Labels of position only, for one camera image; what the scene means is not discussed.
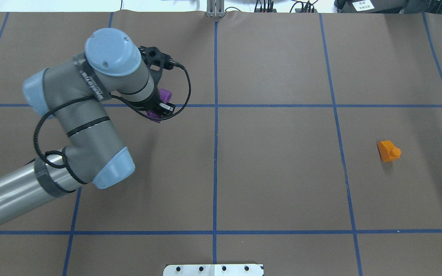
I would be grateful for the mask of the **black gripper arm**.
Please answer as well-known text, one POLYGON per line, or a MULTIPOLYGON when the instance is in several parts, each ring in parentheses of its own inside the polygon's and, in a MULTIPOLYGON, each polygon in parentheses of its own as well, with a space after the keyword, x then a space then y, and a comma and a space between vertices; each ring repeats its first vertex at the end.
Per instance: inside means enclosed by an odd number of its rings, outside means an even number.
MULTIPOLYGON (((155 85, 158 85, 161 80, 163 70, 172 70, 176 67, 176 61, 170 55, 161 52, 157 47, 140 46, 138 49, 155 85)), ((160 101, 157 106, 157 114, 173 115, 175 109, 175 104, 160 101)))

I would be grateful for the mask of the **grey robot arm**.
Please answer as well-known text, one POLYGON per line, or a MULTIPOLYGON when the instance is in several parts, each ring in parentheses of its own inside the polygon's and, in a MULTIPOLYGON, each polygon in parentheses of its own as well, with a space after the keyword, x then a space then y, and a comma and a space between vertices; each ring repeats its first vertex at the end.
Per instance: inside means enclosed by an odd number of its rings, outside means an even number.
POLYGON ((158 82, 175 67, 185 70, 158 48, 102 28, 82 53, 25 80, 26 101, 41 117, 32 136, 36 158, 0 178, 0 226, 88 183, 105 189, 129 177, 133 158, 103 102, 117 99, 152 121, 171 119, 176 106, 158 82))

